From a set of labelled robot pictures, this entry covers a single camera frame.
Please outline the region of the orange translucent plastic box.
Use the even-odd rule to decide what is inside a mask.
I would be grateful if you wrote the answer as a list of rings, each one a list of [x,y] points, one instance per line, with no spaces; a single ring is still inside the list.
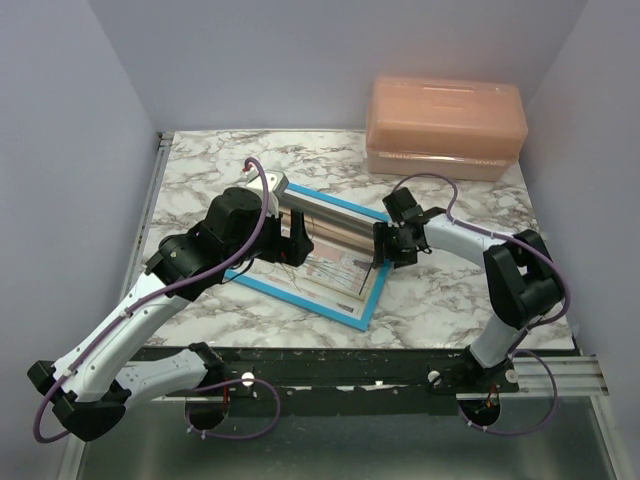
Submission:
[[[527,135],[514,85],[381,76],[368,106],[366,163],[378,174],[495,182],[518,162]]]

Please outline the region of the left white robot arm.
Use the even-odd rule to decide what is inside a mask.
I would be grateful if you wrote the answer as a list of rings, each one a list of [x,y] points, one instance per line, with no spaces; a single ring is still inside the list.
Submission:
[[[230,187],[206,217],[183,234],[164,238],[145,271],[108,317],[55,361],[39,360],[27,376],[65,431],[90,442],[109,432],[134,405],[169,393],[214,393],[224,380],[223,359],[193,343],[156,361],[133,356],[166,321],[220,284],[228,269],[259,259],[301,266],[313,250],[302,210],[280,212],[268,200]]]

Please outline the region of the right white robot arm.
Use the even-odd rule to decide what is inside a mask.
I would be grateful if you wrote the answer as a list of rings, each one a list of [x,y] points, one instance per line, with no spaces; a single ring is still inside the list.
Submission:
[[[495,367],[526,332],[557,305],[569,306],[569,289],[542,237],[533,230],[491,232],[449,210],[425,210],[405,187],[384,197],[383,204],[391,221],[373,226],[375,268],[412,266],[419,254],[443,250],[484,269],[493,313],[468,347],[472,360],[459,371],[467,389],[485,390],[496,380]]]

